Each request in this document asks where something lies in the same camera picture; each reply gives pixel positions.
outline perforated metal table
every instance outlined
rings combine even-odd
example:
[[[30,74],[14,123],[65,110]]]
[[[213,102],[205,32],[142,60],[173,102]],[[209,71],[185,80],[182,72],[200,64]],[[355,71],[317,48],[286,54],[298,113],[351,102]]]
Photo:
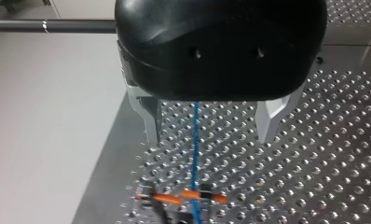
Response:
[[[371,0],[327,3],[323,63],[310,71],[274,142],[256,140],[256,103],[201,103],[198,181],[228,197],[213,206],[212,223],[371,223]],[[141,179],[170,194],[188,188],[192,104],[161,106],[160,147],[140,138],[119,149],[131,155],[117,154],[116,169],[130,173],[109,184],[121,195],[112,194],[120,200],[112,204],[110,224],[150,223],[131,198]],[[167,208],[188,210],[189,204]]]

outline metal rod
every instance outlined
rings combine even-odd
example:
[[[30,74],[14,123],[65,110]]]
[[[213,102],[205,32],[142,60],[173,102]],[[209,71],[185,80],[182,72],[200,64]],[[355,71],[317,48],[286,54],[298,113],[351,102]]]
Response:
[[[6,20],[0,32],[115,34],[114,20]]]

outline black plastic cover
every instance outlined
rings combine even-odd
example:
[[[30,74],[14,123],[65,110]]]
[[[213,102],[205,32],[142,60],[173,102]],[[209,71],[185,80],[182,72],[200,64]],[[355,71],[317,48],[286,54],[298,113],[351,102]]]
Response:
[[[306,79],[325,0],[117,0],[129,80],[169,100],[269,100]]]

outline blue wire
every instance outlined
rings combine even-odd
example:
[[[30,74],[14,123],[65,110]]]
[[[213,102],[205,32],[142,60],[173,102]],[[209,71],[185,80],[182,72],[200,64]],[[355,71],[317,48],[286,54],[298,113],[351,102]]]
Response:
[[[197,186],[195,185],[195,181],[197,178],[197,169],[198,169],[198,113],[199,113],[199,103],[196,101],[194,102],[194,132],[193,132],[193,139],[194,139],[194,152],[192,155],[192,166],[191,166],[191,190],[197,190]],[[198,204],[195,199],[191,200],[191,207],[194,220],[197,224],[201,224],[201,220],[199,217],[199,209]]]

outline orange clip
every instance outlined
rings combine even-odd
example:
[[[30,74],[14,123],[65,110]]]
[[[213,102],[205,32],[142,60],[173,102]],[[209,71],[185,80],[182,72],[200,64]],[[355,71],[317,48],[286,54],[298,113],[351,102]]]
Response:
[[[185,198],[191,198],[191,199],[199,199],[200,193],[198,191],[194,190],[182,190],[182,196]],[[226,203],[227,197],[221,194],[214,194],[212,196],[212,200],[218,202],[218,203]]]
[[[135,195],[136,199],[141,199],[141,196],[139,194]],[[182,199],[179,197],[171,196],[169,194],[158,194],[155,193],[152,195],[152,199],[156,201],[160,201],[162,203],[174,203],[174,204],[182,204]]]

